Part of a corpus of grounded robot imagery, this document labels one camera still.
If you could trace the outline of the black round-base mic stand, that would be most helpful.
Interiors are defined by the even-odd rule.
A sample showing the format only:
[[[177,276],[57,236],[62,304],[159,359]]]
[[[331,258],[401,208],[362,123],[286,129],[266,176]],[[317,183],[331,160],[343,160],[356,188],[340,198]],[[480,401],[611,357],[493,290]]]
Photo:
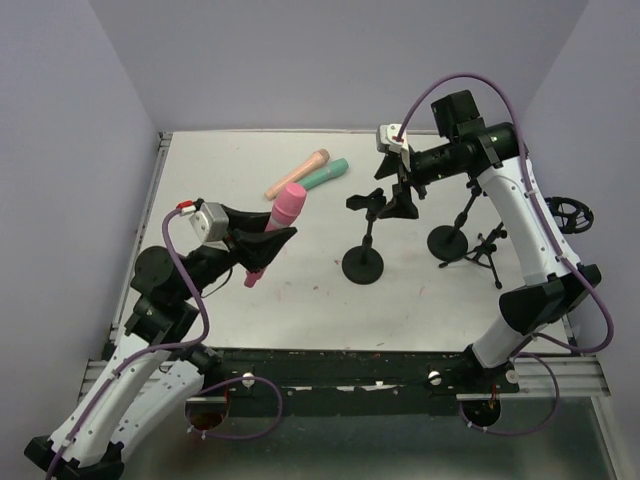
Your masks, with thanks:
[[[364,209],[367,221],[366,233],[361,244],[349,249],[341,262],[345,277],[357,285],[373,284],[383,274],[384,260],[373,248],[373,226],[385,205],[386,197],[382,188],[377,188],[366,196],[353,195],[346,200],[347,209]]]

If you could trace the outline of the pink toy microphone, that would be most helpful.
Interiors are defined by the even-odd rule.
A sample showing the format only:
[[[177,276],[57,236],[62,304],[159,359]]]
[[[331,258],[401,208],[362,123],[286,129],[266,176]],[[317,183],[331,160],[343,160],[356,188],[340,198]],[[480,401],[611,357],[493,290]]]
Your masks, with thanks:
[[[265,232],[289,227],[299,217],[307,191],[297,183],[287,184],[276,196]]]

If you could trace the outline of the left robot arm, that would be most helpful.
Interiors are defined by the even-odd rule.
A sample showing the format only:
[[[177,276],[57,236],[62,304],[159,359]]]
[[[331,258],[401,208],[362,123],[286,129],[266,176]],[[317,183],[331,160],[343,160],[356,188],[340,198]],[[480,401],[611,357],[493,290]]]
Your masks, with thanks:
[[[202,390],[222,363],[203,343],[211,321],[202,291],[237,265],[257,273],[276,258],[297,229],[270,220],[201,199],[166,214],[162,245],[136,259],[139,298],[108,363],[72,414],[25,448],[46,478],[120,478],[140,443]]]

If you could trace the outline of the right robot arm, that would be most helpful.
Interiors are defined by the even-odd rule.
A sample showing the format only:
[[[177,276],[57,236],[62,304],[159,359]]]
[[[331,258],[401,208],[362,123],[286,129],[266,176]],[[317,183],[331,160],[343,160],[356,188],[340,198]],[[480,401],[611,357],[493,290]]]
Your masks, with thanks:
[[[486,125],[468,90],[435,101],[431,109],[444,145],[416,151],[398,124],[381,125],[376,132],[384,159],[375,176],[398,178],[380,215],[418,218],[411,194],[425,196],[427,185],[459,174],[476,182],[491,200],[511,238],[524,284],[500,296],[498,318],[464,351],[464,372],[490,370],[506,364],[533,335],[573,311],[602,276],[566,243],[539,197],[513,124]]]

